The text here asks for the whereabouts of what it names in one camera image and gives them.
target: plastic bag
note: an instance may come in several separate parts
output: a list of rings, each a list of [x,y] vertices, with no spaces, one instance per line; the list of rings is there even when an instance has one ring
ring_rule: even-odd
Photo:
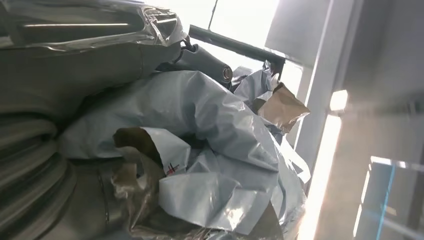
[[[187,37],[169,9],[133,0],[1,0],[13,44],[57,51],[122,43],[170,46]]]
[[[292,163],[262,119],[200,72],[154,74],[98,102],[61,135],[60,151],[74,159],[118,157],[115,131],[143,126],[167,173],[160,180],[159,205],[174,217],[248,235],[269,202],[283,223],[305,198]],[[169,153],[186,157],[187,146],[170,134],[194,134],[207,147],[175,162],[182,158],[161,151],[180,146]]]

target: metal bar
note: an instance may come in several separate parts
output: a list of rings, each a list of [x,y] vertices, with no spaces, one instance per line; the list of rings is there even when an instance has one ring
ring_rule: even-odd
[[[212,9],[212,16],[210,16],[209,25],[207,26],[207,29],[209,31],[211,30],[212,20],[214,19],[215,10],[217,9],[217,4],[218,4],[218,0],[215,1],[215,6],[213,6],[213,9]]]
[[[194,25],[190,25],[190,31],[188,34],[191,38],[215,45],[223,49],[230,50],[232,52],[246,56],[251,59],[259,60],[262,62],[268,60],[269,62],[274,64],[274,72],[280,73],[279,76],[281,77],[281,72],[283,70],[284,63],[286,62],[286,58],[283,56],[279,56],[270,51],[231,39],[229,37],[217,34],[215,32]]]

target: crumpled plastic sheet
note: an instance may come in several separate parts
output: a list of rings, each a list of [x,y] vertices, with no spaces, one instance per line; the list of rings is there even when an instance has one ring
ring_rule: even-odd
[[[169,9],[134,0],[0,0],[13,45],[56,51],[122,43],[170,46],[188,29]]]
[[[239,97],[250,109],[253,109],[253,101],[257,98],[268,100],[273,90],[278,85],[278,74],[273,75],[270,63],[263,63],[260,70],[252,72],[246,76],[234,91],[234,95]]]
[[[168,214],[248,235],[271,201],[280,225],[299,222],[305,195],[291,161],[282,156],[262,119],[215,81],[196,71],[163,72],[112,95],[60,136],[62,154],[118,157],[115,131],[144,127],[167,173],[159,181],[159,205]],[[176,143],[170,134],[195,134],[207,146],[187,157],[190,146]]]

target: paper bag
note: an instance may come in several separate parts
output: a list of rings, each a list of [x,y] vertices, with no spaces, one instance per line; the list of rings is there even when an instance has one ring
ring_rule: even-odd
[[[310,113],[309,109],[279,83],[272,96],[257,111],[257,114],[289,133],[296,122]]]

